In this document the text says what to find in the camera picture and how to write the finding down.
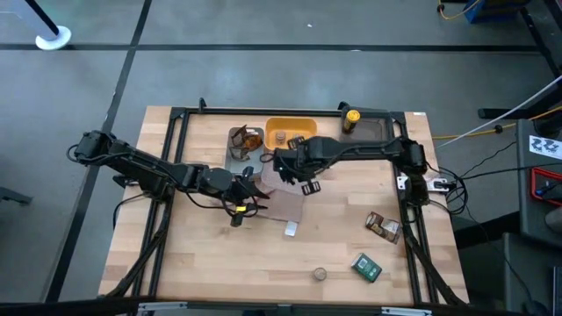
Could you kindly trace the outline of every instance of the green can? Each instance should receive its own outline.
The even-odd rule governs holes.
[[[359,272],[364,278],[370,282],[375,282],[380,272],[383,270],[369,258],[366,254],[361,253],[359,256],[351,263],[351,268]]]

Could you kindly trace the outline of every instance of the wooden table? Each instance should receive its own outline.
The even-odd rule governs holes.
[[[170,107],[149,106],[137,148],[160,156]],[[264,127],[268,117],[242,115],[191,115],[183,162],[223,167],[227,133],[233,126]],[[406,113],[409,137],[425,146],[434,168],[436,155],[424,113]],[[337,137],[338,118],[314,118],[318,134]],[[177,134],[170,160],[176,152]],[[233,228],[222,210],[201,209],[185,195],[176,194],[158,298],[222,302],[312,303],[344,305],[413,304],[405,245],[378,237],[364,228],[371,211],[400,221],[392,164],[386,161],[339,162],[320,176],[322,191],[305,198],[303,219],[295,237],[284,235],[285,223],[254,217]],[[128,188],[124,198],[139,194]],[[201,204],[210,199],[193,196]],[[431,198],[442,204],[444,197]],[[142,199],[121,207],[104,276],[103,294],[113,289],[137,259],[150,201]],[[428,205],[423,216],[433,263],[455,293],[468,301],[450,217]],[[374,283],[362,279],[350,265],[364,252],[383,269]],[[423,268],[419,264],[421,295],[429,301]],[[311,273],[328,271],[323,282]],[[152,263],[145,270],[141,293],[148,292]]]

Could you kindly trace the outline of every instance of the yellow bowl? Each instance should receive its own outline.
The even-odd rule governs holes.
[[[297,136],[311,138],[316,135],[316,128],[316,121],[311,118],[269,118],[265,123],[265,147],[269,150],[288,148],[288,140]],[[283,143],[277,142],[278,132],[285,132]]]

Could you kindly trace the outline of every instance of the concrete floor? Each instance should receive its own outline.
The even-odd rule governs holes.
[[[74,44],[129,44],[143,2],[39,4],[72,30]],[[461,9],[447,4],[446,10]],[[558,58],[562,34],[550,14],[537,0],[529,10]],[[0,44],[33,41],[33,32],[15,16],[0,15]],[[140,43],[534,45],[520,18],[491,25],[448,22],[436,14],[434,0],[154,0]],[[126,51],[0,51],[0,185],[34,196],[27,207],[0,204],[0,301],[38,301],[44,295],[84,174],[66,160],[65,150],[83,131],[101,127],[125,56]],[[139,51],[113,132],[134,143],[147,105],[194,105],[204,97],[210,106],[333,109],[346,100],[425,111],[434,135],[454,134],[484,122],[478,108],[513,107],[551,80],[540,54]],[[440,165],[463,173],[512,141],[514,132],[459,141],[438,152]],[[511,150],[480,170],[515,163]],[[98,176],[61,300],[97,294],[112,238],[111,212],[122,197],[112,174],[102,169]],[[515,174],[468,185],[478,220],[517,209]]]

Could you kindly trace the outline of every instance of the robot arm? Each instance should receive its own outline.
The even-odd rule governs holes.
[[[69,151],[74,147],[75,158],[72,158]],[[68,158],[73,162],[86,166],[108,166],[136,180],[150,198],[165,200],[174,190],[179,190],[220,199],[224,206],[221,208],[233,218],[232,226],[239,226],[247,212],[262,207],[250,204],[246,205],[246,211],[238,212],[228,209],[226,202],[241,206],[245,205],[247,198],[269,198],[250,181],[252,168],[245,169],[241,176],[234,176],[228,170],[209,168],[204,164],[171,163],[117,140],[109,133],[85,133],[80,143],[69,151]]]
[[[428,167],[423,146],[406,137],[390,141],[362,141],[341,143],[329,137],[314,136],[308,140],[297,138],[289,141],[289,149],[275,149],[273,168],[285,182],[303,186],[305,195],[320,190],[320,184],[312,180],[316,175],[340,161],[388,160],[406,174],[407,201],[413,205],[429,203],[428,187],[423,179]]]

